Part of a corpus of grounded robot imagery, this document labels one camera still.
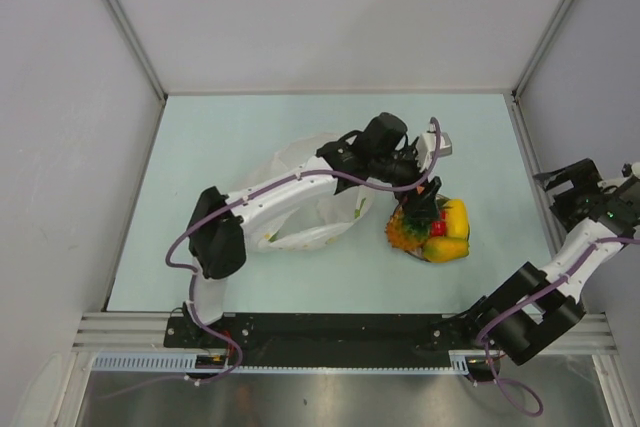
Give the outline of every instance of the metal floor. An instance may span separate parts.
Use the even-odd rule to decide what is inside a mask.
[[[162,374],[96,372],[78,427],[612,425],[589,356],[538,357],[503,371],[538,392],[542,417],[521,415],[495,386],[473,388],[457,376],[238,374],[198,388],[164,381],[101,400]],[[530,399],[526,405],[535,408]]]

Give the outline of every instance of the black mounting plate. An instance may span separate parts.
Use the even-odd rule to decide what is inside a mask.
[[[253,367],[450,367],[450,350],[474,348],[464,321],[439,314],[238,313],[210,327],[238,342]],[[169,319],[164,346],[227,348],[182,315]]]

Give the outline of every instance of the light blue table surface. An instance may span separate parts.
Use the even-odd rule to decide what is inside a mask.
[[[377,94],[170,97],[109,301],[111,311],[170,311],[190,274],[164,256],[186,228],[200,192],[229,191],[288,143],[319,132],[363,129],[380,112],[409,126],[431,116],[453,142],[435,173],[462,198],[471,254],[428,264],[392,249],[384,227],[394,207],[378,193],[362,222],[314,252],[249,253],[227,287],[225,311],[457,312],[491,293],[525,261],[549,260],[507,107],[501,95]],[[176,258],[189,262],[186,243]]]

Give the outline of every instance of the metal frame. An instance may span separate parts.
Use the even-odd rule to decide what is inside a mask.
[[[116,27],[131,49],[133,56],[143,69],[151,88],[164,105],[167,94],[122,4],[119,0],[103,1]],[[505,95],[509,115],[511,116],[529,178],[531,178],[532,174],[540,171],[540,166],[520,110],[519,99],[552,46],[575,1],[560,1],[514,87],[513,95]],[[428,90],[428,92],[441,92],[441,90]],[[537,189],[532,181],[531,187],[544,225],[549,250],[557,252],[562,245],[562,231],[549,213],[549,199],[546,194]],[[81,413],[82,401],[94,361],[99,356],[105,357],[107,352],[112,357],[118,355],[114,353],[120,353],[120,359],[126,359],[127,355],[131,357],[133,353],[143,354],[147,358],[153,358],[154,356],[167,357],[167,355],[172,356],[172,358],[188,358],[193,357],[196,353],[202,353],[199,350],[172,350],[163,347],[166,322],[169,316],[169,313],[101,312],[85,314],[80,322],[72,354],[67,365],[67,375],[61,387],[59,400],[55,411],[52,413],[50,424],[56,427],[74,427],[76,425]],[[216,353],[223,354],[224,351],[220,349],[219,351],[210,352],[210,354]],[[454,364],[454,360],[455,362],[460,362],[460,359],[464,359],[465,356],[482,355],[482,352],[452,351],[451,354],[452,367],[455,370],[455,367],[460,367],[461,364]],[[629,389],[626,387],[620,358],[604,315],[591,314],[585,316],[568,334],[549,346],[540,355],[592,355],[613,425],[615,427],[636,425],[635,419],[640,419],[640,415],[626,393]]]
[[[113,285],[116,281],[116,274],[118,272],[118,265],[120,265],[120,260],[122,259],[122,254],[124,252],[124,246],[127,240],[127,236],[129,235],[129,230],[131,229],[131,224],[133,223],[133,214],[135,212],[136,205],[138,204],[138,199],[140,198],[140,192],[142,191],[142,184],[144,183],[144,177],[147,174],[147,169],[149,168],[149,162],[151,161],[151,154],[153,153],[153,148],[156,145],[156,139],[158,138],[158,132],[160,131],[160,124],[162,123],[162,117],[164,116],[164,105],[163,108],[160,109],[158,113],[158,117],[156,119],[156,125],[153,129],[153,136],[151,138],[151,142],[147,147],[147,152],[145,154],[144,165],[138,174],[138,180],[136,184],[136,190],[133,198],[131,199],[129,215],[127,217],[127,223],[120,234],[119,239],[119,247],[118,253],[114,259],[113,264],[110,266],[110,272],[107,277],[107,280],[104,284],[104,289],[102,291],[102,295],[100,296],[100,304],[103,309],[107,309],[107,305],[109,304],[109,298],[111,297],[111,292],[113,291]]]
[[[199,349],[163,347],[167,313],[96,312],[85,314],[73,343],[74,352],[200,353]],[[224,354],[213,349],[210,354]],[[483,350],[452,351],[456,355],[484,355]],[[571,331],[540,355],[614,355],[616,345],[603,314],[586,315]]]
[[[211,357],[209,351],[199,354],[182,352],[168,353],[128,353],[102,352],[96,357],[93,372],[161,372],[176,374],[211,374],[219,368],[198,366],[198,357]],[[413,368],[413,369],[351,369],[351,368],[292,368],[292,367],[247,367],[236,369],[238,374],[390,374],[396,375],[467,375],[466,355],[449,354],[450,367]]]
[[[120,3],[120,0],[103,0],[103,1],[105,4],[105,7],[109,11],[109,14],[111,14],[111,17],[113,18],[116,24],[116,27],[118,28],[125,42],[131,49],[131,53],[133,54],[133,57],[140,64],[142,71],[147,77],[149,85],[155,92],[156,96],[158,97],[158,100],[160,100],[160,102],[164,105],[167,99],[167,93],[162,88],[162,84],[160,83],[158,74],[156,74],[156,71],[153,68],[153,65],[151,64],[151,61],[149,60],[149,56],[147,55],[144,48],[142,47],[140,38],[138,37],[135,30],[133,29],[133,26],[129,21],[129,17],[127,17],[127,14],[125,13],[124,8]]]
[[[549,48],[553,44],[558,31],[564,24],[564,21],[571,11],[571,8],[573,7],[575,1],[576,0],[560,0],[560,3],[551,16],[551,20],[547,24],[542,37],[538,41],[538,45],[536,45],[533,54],[531,55],[524,71],[522,72],[520,78],[518,79],[518,82],[516,83],[513,91],[516,99],[519,99],[522,96],[522,93],[527,88],[529,80],[531,80],[533,74],[538,70],[540,62],[542,62],[546,53],[549,51]]]

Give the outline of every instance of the white wall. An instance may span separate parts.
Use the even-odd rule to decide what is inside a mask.
[[[543,169],[591,157],[603,176],[640,160],[640,0],[578,0],[523,96]],[[587,285],[606,311],[640,398],[640,248],[629,247]]]
[[[560,0],[121,0],[169,93],[510,89]]]
[[[160,107],[101,0],[0,0],[0,425],[100,307]]]

